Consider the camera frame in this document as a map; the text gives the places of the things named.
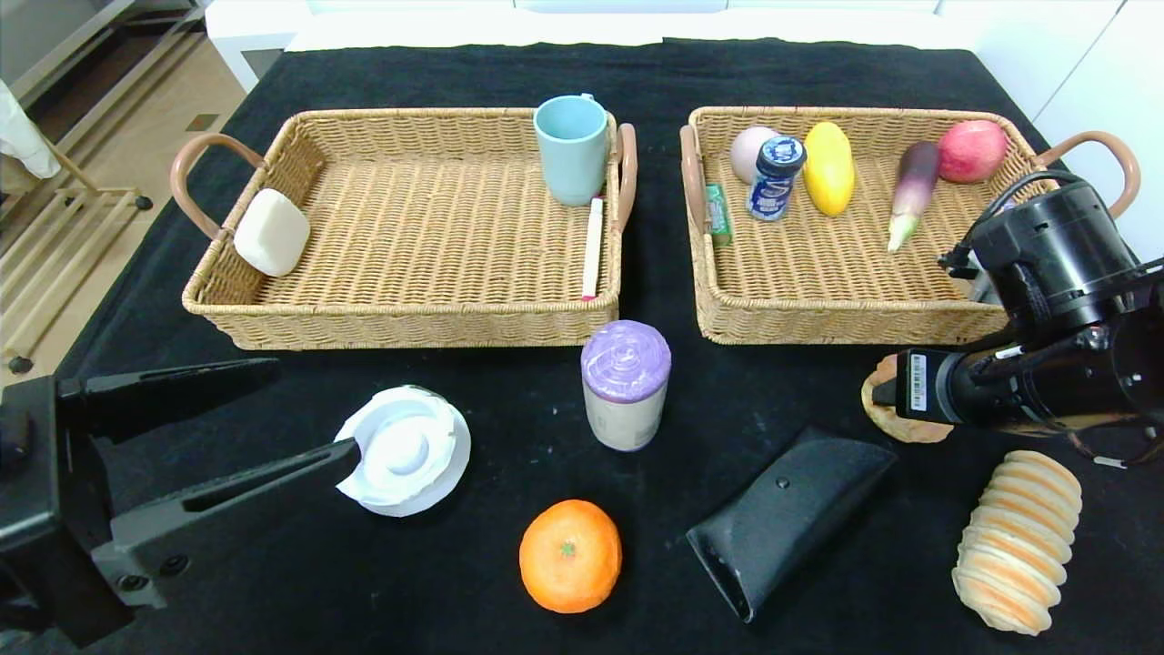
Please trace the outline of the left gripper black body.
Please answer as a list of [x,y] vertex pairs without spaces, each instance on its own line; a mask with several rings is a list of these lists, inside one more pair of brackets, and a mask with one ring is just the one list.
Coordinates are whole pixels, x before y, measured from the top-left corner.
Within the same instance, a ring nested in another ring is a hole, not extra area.
[[3,391],[3,631],[56,629],[83,648],[133,613],[92,556],[112,537],[109,486],[58,387],[47,376]]

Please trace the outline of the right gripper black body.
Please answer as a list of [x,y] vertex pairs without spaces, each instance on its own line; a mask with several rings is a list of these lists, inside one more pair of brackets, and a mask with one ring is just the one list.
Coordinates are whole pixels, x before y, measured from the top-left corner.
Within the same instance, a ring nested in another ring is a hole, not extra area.
[[966,353],[938,348],[907,348],[897,353],[897,417],[960,426],[953,380]]

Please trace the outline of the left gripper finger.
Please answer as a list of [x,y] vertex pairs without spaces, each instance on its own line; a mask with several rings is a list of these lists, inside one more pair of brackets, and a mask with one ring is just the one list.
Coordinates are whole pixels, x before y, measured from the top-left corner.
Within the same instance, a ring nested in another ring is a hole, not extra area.
[[74,436],[122,443],[248,397],[281,377],[274,358],[135,370],[55,385],[58,426]]
[[336,487],[360,463],[352,439],[180,489],[112,519],[112,539],[92,551],[128,607],[166,607],[183,578],[225,562],[308,500]]

